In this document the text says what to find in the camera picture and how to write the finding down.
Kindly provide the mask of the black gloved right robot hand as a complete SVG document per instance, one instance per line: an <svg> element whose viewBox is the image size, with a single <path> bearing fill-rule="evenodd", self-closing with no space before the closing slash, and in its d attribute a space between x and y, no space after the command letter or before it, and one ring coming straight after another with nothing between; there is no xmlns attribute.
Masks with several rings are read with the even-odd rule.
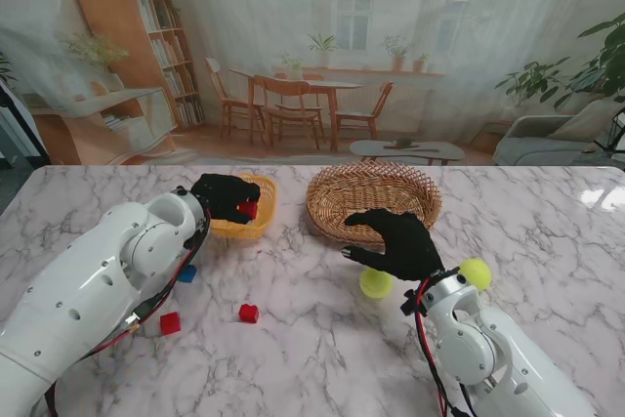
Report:
<svg viewBox="0 0 625 417"><path fill-rule="evenodd" d="M385 244L383 253L346 246L342 254L347 259L406 281L423 281L444 270L429 231L412 213L394 214L386 209L371 209L351 214L345 225L368 226L382 236Z"/></svg>

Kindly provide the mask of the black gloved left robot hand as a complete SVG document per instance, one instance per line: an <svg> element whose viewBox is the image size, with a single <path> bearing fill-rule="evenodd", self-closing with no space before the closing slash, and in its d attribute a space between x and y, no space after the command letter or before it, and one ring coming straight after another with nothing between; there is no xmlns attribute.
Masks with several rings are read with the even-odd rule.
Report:
<svg viewBox="0 0 625 417"><path fill-rule="evenodd" d="M256 219L260 187L239 177L202 174L190 192L206 203L214 220L246 225Z"/></svg>

